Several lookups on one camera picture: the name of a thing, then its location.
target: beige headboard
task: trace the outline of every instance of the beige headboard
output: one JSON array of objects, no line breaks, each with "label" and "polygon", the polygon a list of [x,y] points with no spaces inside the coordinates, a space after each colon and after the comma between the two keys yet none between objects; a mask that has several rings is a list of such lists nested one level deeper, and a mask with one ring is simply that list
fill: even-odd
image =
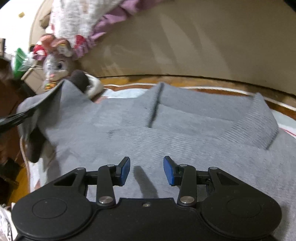
[{"label": "beige headboard", "polygon": [[164,0],[117,24],[80,62],[96,77],[204,76],[296,94],[295,26],[283,0]]}]

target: silver screw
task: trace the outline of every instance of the silver screw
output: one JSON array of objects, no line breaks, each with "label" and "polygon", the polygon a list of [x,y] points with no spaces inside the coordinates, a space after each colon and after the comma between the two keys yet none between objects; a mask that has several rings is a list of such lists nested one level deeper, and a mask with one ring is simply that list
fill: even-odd
[{"label": "silver screw", "polygon": [[113,198],[110,196],[103,196],[99,198],[99,202],[102,204],[108,204],[111,203],[113,201]]},{"label": "silver screw", "polygon": [[143,207],[150,207],[150,206],[151,206],[151,203],[149,203],[149,202],[146,202],[143,204]]},{"label": "silver screw", "polygon": [[180,198],[180,201],[185,204],[193,203],[194,200],[195,200],[194,197],[191,197],[191,196],[183,196]]}]

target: gray cloth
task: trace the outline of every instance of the gray cloth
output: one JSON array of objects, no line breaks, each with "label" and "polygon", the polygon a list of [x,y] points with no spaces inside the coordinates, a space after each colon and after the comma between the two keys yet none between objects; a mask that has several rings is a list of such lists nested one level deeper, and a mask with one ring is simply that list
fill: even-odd
[{"label": "gray cloth", "polygon": [[[263,97],[194,92],[160,83],[135,99],[92,103],[64,81],[47,93],[37,116],[20,126],[21,135],[37,125],[56,146],[56,159],[41,185],[77,167],[88,171],[131,159],[124,187],[116,198],[177,199],[163,171],[163,157],[198,170],[216,166],[273,197],[281,206],[279,240],[296,240],[296,140],[282,130]],[[25,100],[18,111],[41,101]],[[198,187],[199,200],[205,198]],[[95,199],[90,187],[88,198]]]}]

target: purple fabric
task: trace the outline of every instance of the purple fabric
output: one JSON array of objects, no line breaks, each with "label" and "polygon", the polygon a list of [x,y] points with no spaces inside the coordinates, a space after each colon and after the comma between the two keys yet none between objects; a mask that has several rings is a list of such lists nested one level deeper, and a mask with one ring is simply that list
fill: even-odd
[{"label": "purple fabric", "polygon": [[96,45],[95,41],[107,33],[113,24],[123,22],[136,13],[150,9],[162,1],[163,0],[124,0],[116,8],[102,16],[94,26],[91,35],[82,45],[74,49],[77,58],[82,57],[93,48]]}]

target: wooden floor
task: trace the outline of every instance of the wooden floor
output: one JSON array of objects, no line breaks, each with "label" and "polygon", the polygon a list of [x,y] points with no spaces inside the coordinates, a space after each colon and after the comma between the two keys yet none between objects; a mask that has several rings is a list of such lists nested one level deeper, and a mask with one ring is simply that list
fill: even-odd
[{"label": "wooden floor", "polygon": [[[101,82],[104,85],[114,85],[114,86],[108,86],[108,88],[111,88],[113,90],[120,90],[120,86],[118,85],[126,85],[126,84],[133,84],[136,88],[141,88],[141,86],[137,85],[137,83],[159,83],[159,82],[166,82],[168,84],[171,84],[173,86],[177,87],[184,87],[184,86],[212,86],[212,87],[223,87],[223,88],[231,88],[231,89],[237,89],[241,91],[256,93],[260,92],[263,96],[271,98],[273,100],[288,104],[292,107],[296,107],[296,97],[260,87],[250,84],[245,84],[241,82],[233,82],[233,81],[225,81],[225,80],[212,80],[212,79],[203,79],[203,78],[193,78],[193,77],[173,77],[173,76],[126,76],[126,77],[110,77],[110,78],[101,78]],[[221,90],[214,90],[214,89],[208,89],[208,90],[202,90],[203,92],[208,93],[219,93],[219,94],[231,94],[231,95],[237,95],[237,93],[233,92],[227,92],[227,91],[221,91]],[[284,108],[280,105],[269,103],[267,102],[270,108],[275,109],[279,112],[282,112],[283,114],[286,114],[293,119],[296,120],[296,114],[294,111],[291,111],[287,108]],[[27,195],[29,193],[28,190],[28,180],[27,180],[27,173],[26,168],[23,168],[18,177],[17,181],[19,182],[18,189],[14,190],[9,203],[11,202],[17,202],[20,198]]]}]

